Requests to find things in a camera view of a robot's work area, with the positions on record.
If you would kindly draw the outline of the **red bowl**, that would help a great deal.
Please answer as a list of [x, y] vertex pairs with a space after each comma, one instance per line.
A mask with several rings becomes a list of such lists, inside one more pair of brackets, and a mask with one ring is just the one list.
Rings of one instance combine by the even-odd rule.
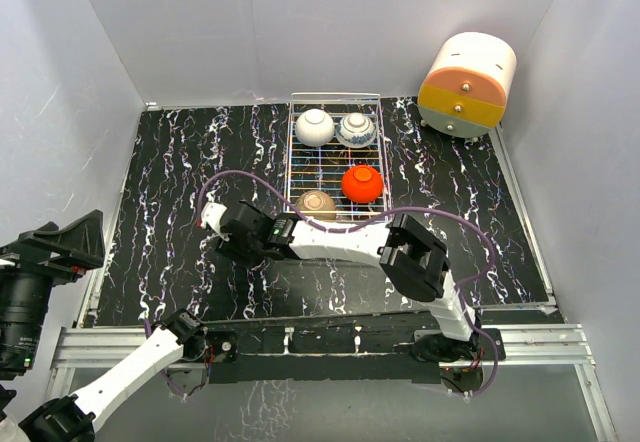
[[350, 167], [341, 179], [341, 191], [351, 202], [369, 204], [384, 192], [380, 173], [370, 165]]

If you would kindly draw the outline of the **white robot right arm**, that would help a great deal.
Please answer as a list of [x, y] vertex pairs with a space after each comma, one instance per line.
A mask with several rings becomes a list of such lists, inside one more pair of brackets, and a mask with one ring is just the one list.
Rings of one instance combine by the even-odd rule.
[[300, 210], [272, 217], [246, 202], [208, 202], [200, 223], [218, 236], [218, 253], [248, 268], [265, 259], [335, 259], [382, 270], [397, 292], [424, 303], [438, 324], [438, 333], [413, 346], [420, 361], [478, 363], [483, 353], [481, 322], [461, 298], [446, 245], [408, 212], [345, 223]]

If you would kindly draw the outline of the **black bowl with beige outside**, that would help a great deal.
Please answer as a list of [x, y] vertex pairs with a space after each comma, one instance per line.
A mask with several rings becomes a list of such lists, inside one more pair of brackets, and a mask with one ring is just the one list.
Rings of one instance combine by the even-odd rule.
[[337, 207], [333, 198], [320, 190], [309, 190], [296, 200], [296, 207], [303, 214], [321, 221], [335, 221]]

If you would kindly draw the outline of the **blue floral porcelain bowl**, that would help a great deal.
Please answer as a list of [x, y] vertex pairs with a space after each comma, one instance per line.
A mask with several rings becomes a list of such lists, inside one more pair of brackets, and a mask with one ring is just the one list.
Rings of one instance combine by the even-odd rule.
[[373, 120], [361, 113], [349, 113], [338, 123], [335, 135], [347, 148], [361, 149], [370, 146], [376, 139], [377, 128]]

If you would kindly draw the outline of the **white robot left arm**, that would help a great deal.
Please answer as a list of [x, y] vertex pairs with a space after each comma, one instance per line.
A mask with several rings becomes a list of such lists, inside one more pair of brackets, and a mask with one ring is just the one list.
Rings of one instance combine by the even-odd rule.
[[[103, 213], [93, 210], [64, 228], [54, 222], [1, 247], [1, 379], [33, 367], [54, 287], [74, 283], [105, 262]], [[145, 341], [94, 382], [52, 399], [22, 421], [3, 413], [4, 441], [92, 441], [131, 395], [166, 367], [194, 361], [206, 349], [204, 325], [181, 309], [153, 326]]]

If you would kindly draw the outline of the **white bowl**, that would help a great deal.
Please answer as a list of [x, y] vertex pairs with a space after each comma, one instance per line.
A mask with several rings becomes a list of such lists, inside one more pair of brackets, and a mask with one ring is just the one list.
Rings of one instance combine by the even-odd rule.
[[334, 122], [320, 109], [309, 109], [300, 114], [294, 124], [297, 140], [307, 147], [321, 147], [334, 137]]

